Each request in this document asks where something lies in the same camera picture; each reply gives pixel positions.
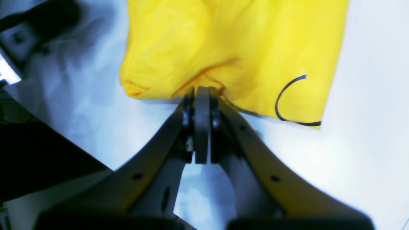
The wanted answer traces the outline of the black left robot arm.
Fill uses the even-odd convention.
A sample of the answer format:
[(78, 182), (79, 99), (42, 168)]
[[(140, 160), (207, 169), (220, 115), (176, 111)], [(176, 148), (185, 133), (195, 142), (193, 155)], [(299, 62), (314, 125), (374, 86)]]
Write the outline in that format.
[(73, 29), (81, 17), (76, 0), (47, 0), (1, 19), (1, 86), (22, 81), (27, 62), (46, 43)]

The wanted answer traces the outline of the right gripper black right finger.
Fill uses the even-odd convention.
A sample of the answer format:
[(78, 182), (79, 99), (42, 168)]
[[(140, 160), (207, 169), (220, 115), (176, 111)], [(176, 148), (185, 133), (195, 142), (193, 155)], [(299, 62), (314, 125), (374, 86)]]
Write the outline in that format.
[(211, 162), (234, 190), (228, 230), (373, 230), (371, 219), (306, 182), (281, 162), (246, 120), (209, 89)]

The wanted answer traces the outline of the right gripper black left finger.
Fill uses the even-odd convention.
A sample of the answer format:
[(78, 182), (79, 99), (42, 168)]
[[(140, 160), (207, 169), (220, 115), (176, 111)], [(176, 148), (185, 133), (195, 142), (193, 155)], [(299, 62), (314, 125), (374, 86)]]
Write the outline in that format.
[(183, 169), (208, 160), (211, 94), (191, 88), (152, 139), (95, 186), (44, 211), (36, 230), (192, 230), (174, 214)]

